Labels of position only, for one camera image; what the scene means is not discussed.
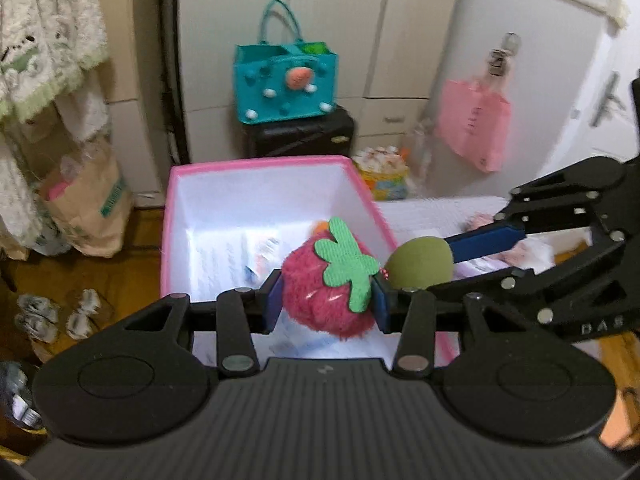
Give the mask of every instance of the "drawer handle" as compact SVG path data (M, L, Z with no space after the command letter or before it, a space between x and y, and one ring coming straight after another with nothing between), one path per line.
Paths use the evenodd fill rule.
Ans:
M387 124L404 123L405 116L385 117L384 121Z

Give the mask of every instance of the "ridged black surface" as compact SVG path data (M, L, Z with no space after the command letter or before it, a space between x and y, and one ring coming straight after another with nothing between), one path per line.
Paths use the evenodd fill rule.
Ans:
M282 359L225 381L164 437L120 449L54 440L26 468L38 480L614 480L624 471L595 439L526 449L485 438L428 384L396 380L379 360Z

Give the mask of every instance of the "green ball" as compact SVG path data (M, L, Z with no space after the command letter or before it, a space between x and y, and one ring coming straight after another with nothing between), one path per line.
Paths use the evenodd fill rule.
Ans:
M398 247L385 265L393 288L428 288L453 277L453 254L442 238L414 238Z

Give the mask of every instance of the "brown paper bag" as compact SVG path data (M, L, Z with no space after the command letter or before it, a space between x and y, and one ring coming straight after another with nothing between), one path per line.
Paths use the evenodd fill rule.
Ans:
M113 149L103 137L92 142L91 158L62 195L47 200L49 189L63 180L60 168L47 175L40 196L69 243L87 256L110 258L122 248L124 232L133 206Z

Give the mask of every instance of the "pink paper bag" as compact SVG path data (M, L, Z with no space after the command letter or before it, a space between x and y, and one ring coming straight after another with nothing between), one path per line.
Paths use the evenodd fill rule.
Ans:
M500 170L509 133L511 104L479 83L447 81L436 134L478 170Z

